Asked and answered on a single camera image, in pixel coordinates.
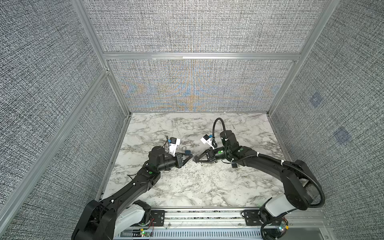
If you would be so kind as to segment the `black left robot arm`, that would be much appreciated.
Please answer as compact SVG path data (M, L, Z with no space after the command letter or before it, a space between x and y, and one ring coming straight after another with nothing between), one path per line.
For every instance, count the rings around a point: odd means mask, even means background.
M136 176L122 189L100 202L92 200L86 205L72 240L112 240L118 216L159 181L162 171L183 167L193 154L190 151L169 154L165 148L156 146L148 157Z

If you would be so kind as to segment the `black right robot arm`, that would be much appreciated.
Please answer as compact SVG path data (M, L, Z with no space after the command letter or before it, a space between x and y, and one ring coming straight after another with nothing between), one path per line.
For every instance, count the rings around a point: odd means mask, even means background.
M195 157L194 162L216 163L218 160L228 160L230 164L259 170L281 181L284 193L267 201L262 207L270 215L276 217L293 210L321 208L325 204L325 193L305 162L284 161L241 146L230 130L221 132L220 138L223 146L218 148L212 144L214 136L205 135L202 141L210 144L210 147Z

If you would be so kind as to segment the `green circuit board left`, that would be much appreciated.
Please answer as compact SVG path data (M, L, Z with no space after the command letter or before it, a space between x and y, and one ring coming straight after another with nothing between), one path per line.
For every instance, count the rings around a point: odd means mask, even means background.
M140 229L139 235L142 238L151 238L153 236L153 231L152 230Z

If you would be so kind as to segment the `green circuit board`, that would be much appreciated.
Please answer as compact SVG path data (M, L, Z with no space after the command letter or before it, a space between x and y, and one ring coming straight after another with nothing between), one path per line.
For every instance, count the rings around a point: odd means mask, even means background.
M152 230L140 229L139 235L142 238L151 238L153 236L153 231Z
M284 235L289 229L288 221L281 221L280 225L272 229L272 234L277 238L278 236Z

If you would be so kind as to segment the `green circuit board right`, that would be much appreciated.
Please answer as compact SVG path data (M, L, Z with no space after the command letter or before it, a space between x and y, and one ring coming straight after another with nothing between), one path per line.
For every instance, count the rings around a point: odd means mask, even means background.
M280 225L272 229L272 234L277 238L278 236L284 235L289 229L288 221L281 221Z

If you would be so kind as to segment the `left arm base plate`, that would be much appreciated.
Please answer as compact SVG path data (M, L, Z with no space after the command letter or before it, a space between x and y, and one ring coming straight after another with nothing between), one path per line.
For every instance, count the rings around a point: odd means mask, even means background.
M148 227L152 223L155 227L163 227L165 221L164 210L146 212L144 210L128 210L120 218L120 223L126 227Z

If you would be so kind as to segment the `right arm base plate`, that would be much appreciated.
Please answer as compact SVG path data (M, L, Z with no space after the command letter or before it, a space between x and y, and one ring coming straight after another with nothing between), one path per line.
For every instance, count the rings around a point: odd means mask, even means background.
M271 219L271 215L266 210L244 210L241 212L247 226L261 226Z

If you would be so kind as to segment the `aluminium front rail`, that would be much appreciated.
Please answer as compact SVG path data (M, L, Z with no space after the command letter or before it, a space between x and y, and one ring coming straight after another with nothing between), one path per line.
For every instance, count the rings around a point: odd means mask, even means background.
M165 211L163 227L126 227L120 218L128 210ZM257 208L152 208L132 205L124 210L116 223L112 240L334 240L336 235L322 210L294 211L272 223L247 226L241 212ZM277 238L272 229L281 221L289 222L287 232ZM152 230L151 238L142 238L140 229Z

